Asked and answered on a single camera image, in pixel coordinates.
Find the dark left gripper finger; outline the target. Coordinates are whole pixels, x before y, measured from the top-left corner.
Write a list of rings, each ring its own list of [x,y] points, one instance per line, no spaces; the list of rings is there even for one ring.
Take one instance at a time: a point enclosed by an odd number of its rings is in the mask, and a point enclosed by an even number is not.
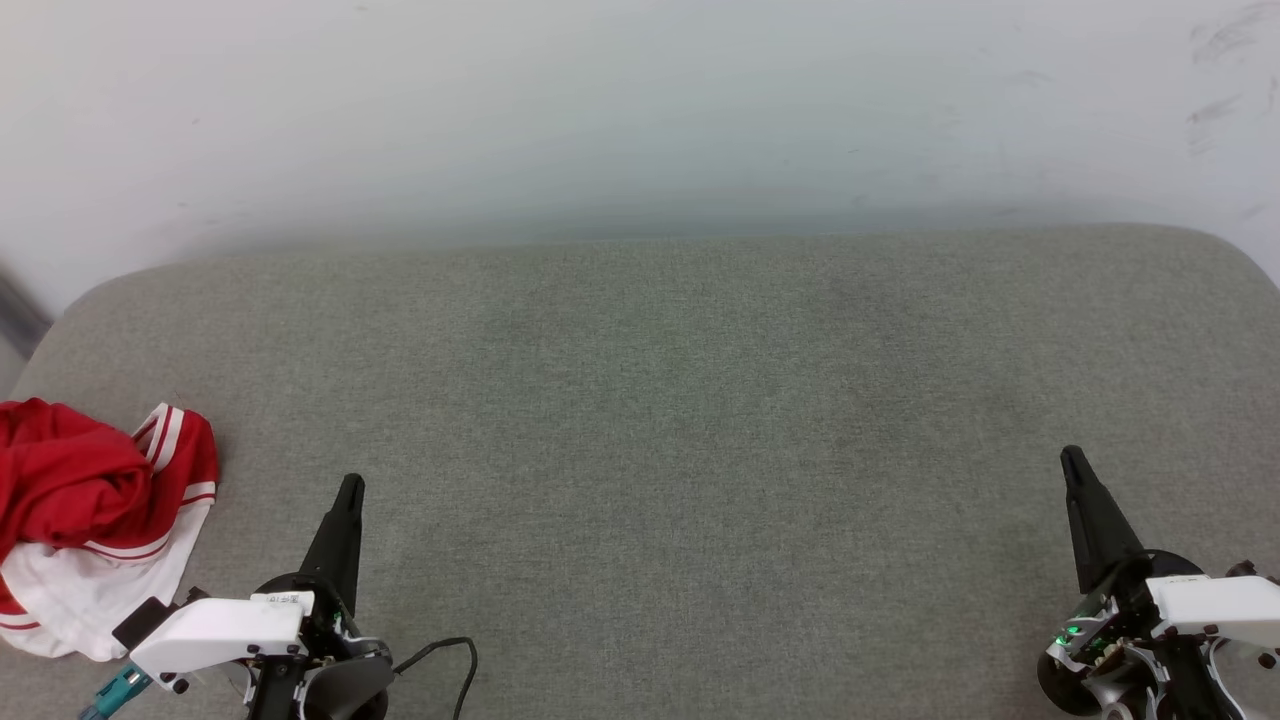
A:
[[[325,580],[349,612],[357,609],[365,489],[360,474],[344,475],[300,566],[302,574]]]

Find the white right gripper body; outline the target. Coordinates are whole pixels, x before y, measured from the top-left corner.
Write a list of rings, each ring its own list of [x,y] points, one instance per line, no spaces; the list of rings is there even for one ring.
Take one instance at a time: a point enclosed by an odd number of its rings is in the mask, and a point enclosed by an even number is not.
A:
[[[1083,598],[1043,653],[1050,673],[1097,673],[1129,648],[1189,638],[1277,657],[1277,580],[1240,562],[1228,577],[1202,573],[1161,550],[1120,550],[1076,560]]]

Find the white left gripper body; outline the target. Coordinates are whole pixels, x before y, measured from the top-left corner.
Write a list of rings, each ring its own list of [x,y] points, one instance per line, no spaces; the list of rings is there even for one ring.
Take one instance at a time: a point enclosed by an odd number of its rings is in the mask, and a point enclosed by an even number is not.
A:
[[[365,635],[333,588],[302,573],[247,600],[192,591],[150,600],[128,619],[128,660],[177,693],[188,676],[223,670],[242,684],[250,719],[384,719],[393,682],[387,643]]]

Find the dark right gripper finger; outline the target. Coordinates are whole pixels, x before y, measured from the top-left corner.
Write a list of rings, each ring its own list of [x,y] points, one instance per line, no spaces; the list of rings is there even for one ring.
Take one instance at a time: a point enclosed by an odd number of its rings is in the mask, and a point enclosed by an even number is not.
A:
[[[1084,451],[1066,446],[1060,454],[1066,486],[1068,521],[1076,582],[1082,594],[1137,592],[1149,570],[1149,556]]]

